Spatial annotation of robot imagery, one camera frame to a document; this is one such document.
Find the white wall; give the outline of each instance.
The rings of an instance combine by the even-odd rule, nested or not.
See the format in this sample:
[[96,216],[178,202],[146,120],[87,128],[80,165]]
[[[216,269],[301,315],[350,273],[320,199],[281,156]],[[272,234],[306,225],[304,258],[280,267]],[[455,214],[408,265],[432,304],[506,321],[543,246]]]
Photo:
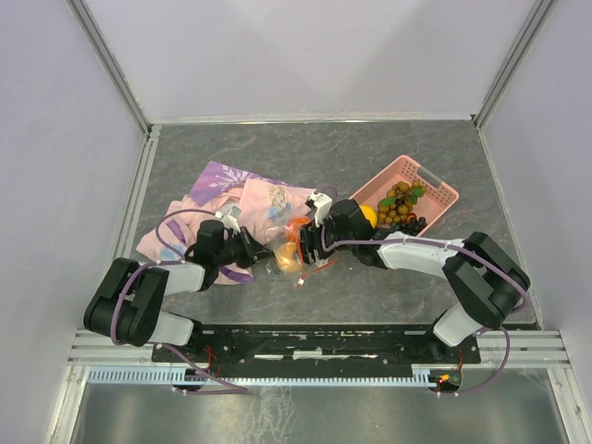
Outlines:
[[592,407],[592,3],[557,2],[485,129],[549,327]]
[[476,113],[535,0],[86,0],[146,116]]
[[0,6],[0,441],[43,442],[142,135],[63,0]]

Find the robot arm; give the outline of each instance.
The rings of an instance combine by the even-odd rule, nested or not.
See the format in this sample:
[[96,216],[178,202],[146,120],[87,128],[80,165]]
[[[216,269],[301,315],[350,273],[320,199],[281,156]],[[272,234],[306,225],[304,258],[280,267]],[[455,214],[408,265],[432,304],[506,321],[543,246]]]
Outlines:
[[[476,232],[466,240],[430,240],[388,228],[374,229],[352,200],[334,204],[324,222],[325,229],[312,224],[301,228],[302,250],[310,262],[326,259],[332,254],[326,245],[334,243],[342,244],[339,249],[350,250],[368,266],[405,268],[447,279],[459,303],[436,320],[431,333],[449,347],[483,327],[501,327],[522,299],[507,279],[523,290],[530,286],[526,273],[483,233]],[[482,262],[494,265],[507,279],[483,268]]]
[[[312,264],[327,259],[335,250],[349,250],[364,265],[411,269],[447,279],[459,303],[440,316],[427,332],[446,346],[457,346],[482,327],[501,327],[521,301],[519,292],[506,280],[484,270],[474,259],[458,253],[458,249],[468,250],[493,264],[522,289],[530,286],[524,271],[485,234],[474,233],[466,240],[418,240],[388,228],[373,228],[352,200],[334,203],[327,210],[325,197],[318,193],[314,196],[311,206],[321,211],[315,221],[300,230],[304,262]],[[204,221],[197,242],[187,250],[182,263],[160,264],[141,272],[128,292],[133,293],[133,300],[125,300],[121,306],[117,321],[120,341],[135,346],[149,341],[185,345],[195,323],[161,312],[164,296],[207,290],[216,280],[220,266],[237,264],[246,268],[273,256],[246,228],[237,229],[236,215],[233,219],[228,223]],[[430,243],[444,244],[445,248]],[[117,300],[139,266],[130,259],[114,261],[85,312],[87,329],[110,335]]]

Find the yellow object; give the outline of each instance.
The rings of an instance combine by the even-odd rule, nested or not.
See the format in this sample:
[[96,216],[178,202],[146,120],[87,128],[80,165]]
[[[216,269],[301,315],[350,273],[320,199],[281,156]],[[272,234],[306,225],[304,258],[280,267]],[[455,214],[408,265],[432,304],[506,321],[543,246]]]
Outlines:
[[300,273],[302,264],[296,258],[296,244],[286,242],[279,245],[274,251],[277,266],[284,273]]
[[370,222],[370,225],[372,225],[372,228],[376,228],[376,224],[378,223],[378,215],[376,214],[374,208],[368,205],[360,205],[360,209],[362,210],[364,217],[368,222]]

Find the basket handle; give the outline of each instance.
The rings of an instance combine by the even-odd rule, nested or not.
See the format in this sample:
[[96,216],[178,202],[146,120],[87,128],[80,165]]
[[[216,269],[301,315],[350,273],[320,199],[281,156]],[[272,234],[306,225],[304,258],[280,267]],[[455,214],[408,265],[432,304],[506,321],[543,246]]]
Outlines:
[[420,166],[419,168],[417,168],[417,176],[425,180],[434,188],[439,188],[440,184],[444,181],[438,176],[436,176],[434,173],[432,173],[425,166]]

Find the black mounting plate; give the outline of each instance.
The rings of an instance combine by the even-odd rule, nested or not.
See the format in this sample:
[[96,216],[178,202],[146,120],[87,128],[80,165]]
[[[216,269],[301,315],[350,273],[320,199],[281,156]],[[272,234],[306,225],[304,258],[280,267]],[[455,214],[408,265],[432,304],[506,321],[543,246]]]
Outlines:
[[[408,377],[412,364],[479,364],[476,339],[449,348],[424,335],[430,325],[204,325],[179,350],[207,362],[210,346],[221,377]],[[153,362],[177,363],[166,349],[153,349]]]

